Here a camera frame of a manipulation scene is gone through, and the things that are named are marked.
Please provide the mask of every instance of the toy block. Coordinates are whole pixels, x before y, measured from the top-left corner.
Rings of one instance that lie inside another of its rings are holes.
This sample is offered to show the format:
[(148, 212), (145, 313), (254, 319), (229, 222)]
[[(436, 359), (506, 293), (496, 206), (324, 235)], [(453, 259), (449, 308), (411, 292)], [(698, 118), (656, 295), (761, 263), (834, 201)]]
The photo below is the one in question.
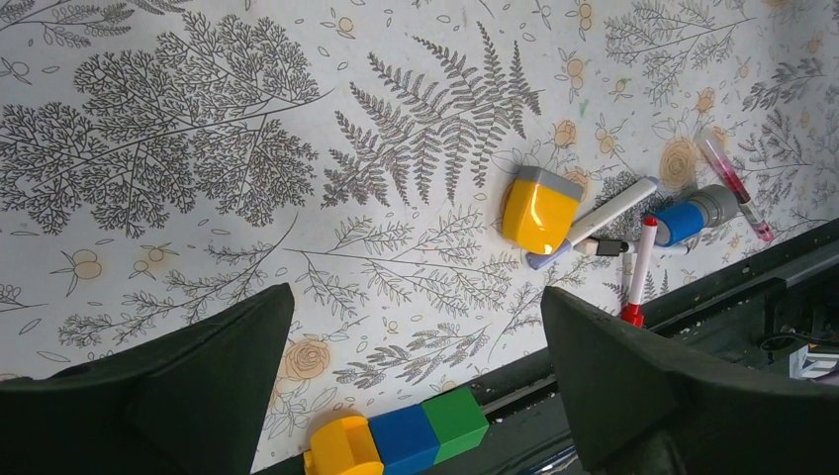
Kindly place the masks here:
[(370, 431), (385, 464), (385, 475), (412, 475), (430, 468), (440, 448), (420, 406), (372, 418)]
[(444, 393), (421, 406), (440, 442), (435, 464), (480, 445), (490, 426), (469, 388)]
[(367, 420), (350, 416), (319, 428), (311, 449), (303, 452), (306, 475), (382, 475), (384, 465), (376, 451)]

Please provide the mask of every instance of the red cap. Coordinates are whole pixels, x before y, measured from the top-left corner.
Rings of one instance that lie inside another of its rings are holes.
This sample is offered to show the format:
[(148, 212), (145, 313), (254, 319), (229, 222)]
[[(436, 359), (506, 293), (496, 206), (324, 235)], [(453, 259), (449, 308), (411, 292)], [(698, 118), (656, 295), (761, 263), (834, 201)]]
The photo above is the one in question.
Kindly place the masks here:
[(620, 319), (636, 327), (644, 326), (644, 314), (641, 313), (641, 306), (629, 304), (620, 312)]

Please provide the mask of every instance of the cable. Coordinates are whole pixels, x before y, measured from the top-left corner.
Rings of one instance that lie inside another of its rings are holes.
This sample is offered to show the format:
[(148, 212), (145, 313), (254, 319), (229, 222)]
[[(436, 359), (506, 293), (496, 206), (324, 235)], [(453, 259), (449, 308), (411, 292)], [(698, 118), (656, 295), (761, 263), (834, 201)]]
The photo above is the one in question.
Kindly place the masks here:
[(770, 349), (767, 347), (767, 343), (776, 339), (784, 339), (784, 338), (792, 338), (797, 339), (799, 341), (804, 341), (810, 344), (823, 344), (825, 346), (831, 347), (839, 347), (839, 341), (833, 339), (823, 339), (823, 338), (814, 338), (812, 336), (807, 336), (805, 334), (800, 333), (793, 333), (793, 332), (779, 332), (779, 333), (771, 333), (758, 338), (757, 344), (758, 347), (764, 351), (776, 351), (775, 349)]

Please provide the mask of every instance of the red marker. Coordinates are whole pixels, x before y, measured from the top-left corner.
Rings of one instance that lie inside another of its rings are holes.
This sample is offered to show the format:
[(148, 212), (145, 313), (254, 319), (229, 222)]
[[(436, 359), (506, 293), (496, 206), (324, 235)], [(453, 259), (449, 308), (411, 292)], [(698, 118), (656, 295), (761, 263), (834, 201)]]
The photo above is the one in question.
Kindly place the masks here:
[(638, 245), (638, 258), (635, 259), (635, 270), (632, 274), (632, 285), (629, 286), (629, 299), (626, 307), (620, 313), (620, 319), (636, 327), (644, 326), (644, 315), (641, 314), (641, 296), (644, 292), (644, 279), (650, 268), (650, 256), (655, 244), (655, 234), (658, 221), (652, 216), (644, 220), (641, 231), (641, 242)]

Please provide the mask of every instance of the white marker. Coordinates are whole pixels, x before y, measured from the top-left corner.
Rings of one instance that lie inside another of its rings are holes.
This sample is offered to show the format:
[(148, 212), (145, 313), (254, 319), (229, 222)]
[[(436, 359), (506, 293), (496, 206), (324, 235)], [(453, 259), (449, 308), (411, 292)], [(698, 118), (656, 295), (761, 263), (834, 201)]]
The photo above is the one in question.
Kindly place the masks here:
[(534, 254), (529, 252), (526, 257), (527, 264), (534, 270), (539, 270), (550, 264), (557, 257), (579, 244), (583, 239), (593, 235), (623, 212), (655, 193), (656, 189), (658, 189), (657, 179), (651, 176), (641, 178), (634, 185), (623, 190), (622, 193), (608, 200), (604, 205), (583, 218), (580, 218), (577, 223), (574, 223), (574, 226), (571, 227), (571, 230), (569, 230), (559, 248), (556, 249), (556, 252), (552, 254)]
[[(579, 244), (574, 246), (574, 250), (577, 252), (587, 255), (601, 255), (606, 257), (617, 257), (625, 253), (637, 254), (639, 248), (640, 242), (597, 239), (595, 237), (586, 237)], [(653, 246), (653, 254), (657, 255), (685, 255), (689, 252), (691, 252), (691, 249), (685, 244), (673, 244), (668, 247), (663, 245)]]
[(644, 326), (644, 315), (641, 313), (641, 299), (644, 293), (644, 280), (647, 278), (647, 271), (650, 269), (650, 257), (655, 244), (655, 234), (658, 230), (658, 221), (652, 216), (644, 220), (644, 227), (641, 231), (641, 243), (638, 246), (638, 258), (635, 259), (635, 266), (632, 270), (632, 284), (629, 286), (629, 299), (626, 307), (620, 313), (620, 319), (635, 325)]

